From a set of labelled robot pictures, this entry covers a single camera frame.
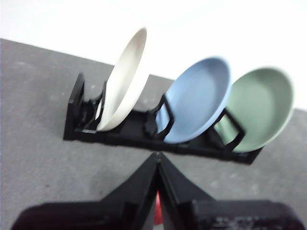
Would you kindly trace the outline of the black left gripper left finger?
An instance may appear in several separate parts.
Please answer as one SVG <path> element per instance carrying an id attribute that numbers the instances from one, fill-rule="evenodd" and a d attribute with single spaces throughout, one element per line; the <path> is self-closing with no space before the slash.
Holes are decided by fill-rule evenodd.
<path id="1" fill-rule="evenodd" d="M 153 228 L 158 154 L 98 201 L 43 203 L 20 213 L 16 230 L 143 230 Z"/>

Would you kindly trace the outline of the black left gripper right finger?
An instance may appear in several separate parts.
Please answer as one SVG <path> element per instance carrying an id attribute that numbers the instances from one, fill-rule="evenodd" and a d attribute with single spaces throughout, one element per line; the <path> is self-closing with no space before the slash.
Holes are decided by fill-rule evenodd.
<path id="1" fill-rule="evenodd" d="M 159 195 L 167 230 L 303 230 L 287 204 L 270 200 L 217 200 L 158 154 Z"/>

